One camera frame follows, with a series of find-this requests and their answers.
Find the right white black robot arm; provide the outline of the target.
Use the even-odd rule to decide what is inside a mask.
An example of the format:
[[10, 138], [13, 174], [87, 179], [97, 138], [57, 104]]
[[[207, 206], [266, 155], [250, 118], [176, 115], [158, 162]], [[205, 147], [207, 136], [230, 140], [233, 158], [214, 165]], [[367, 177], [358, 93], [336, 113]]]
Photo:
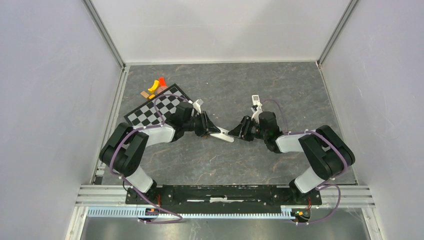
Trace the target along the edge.
[[304, 153], [310, 166], [289, 184], [288, 196], [295, 204], [302, 204], [309, 198], [309, 192], [344, 174], [356, 160], [352, 150], [330, 126], [298, 134], [284, 133], [275, 113], [270, 111], [259, 113], [257, 118], [244, 116], [228, 134], [248, 142], [263, 140], [268, 150], [276, 154]]

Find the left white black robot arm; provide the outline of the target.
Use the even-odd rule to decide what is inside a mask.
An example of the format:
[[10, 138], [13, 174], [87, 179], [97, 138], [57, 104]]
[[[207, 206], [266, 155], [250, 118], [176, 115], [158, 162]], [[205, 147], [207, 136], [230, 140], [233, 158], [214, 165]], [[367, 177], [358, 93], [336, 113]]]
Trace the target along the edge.
[[147, 147], [172, 143], [194, 132], [198, 137], [219, 134], [205, 111], [198, 111], [194, 105], [182, 101], [176, 106], [163, 124], [132, 126], [120, 123], [99, 153], [99, 160], [109, 167], [113, 175], [126, 180], [138, 190], [138, 197], [145, 204], [157, 198], [156, 182], [140, 166]]

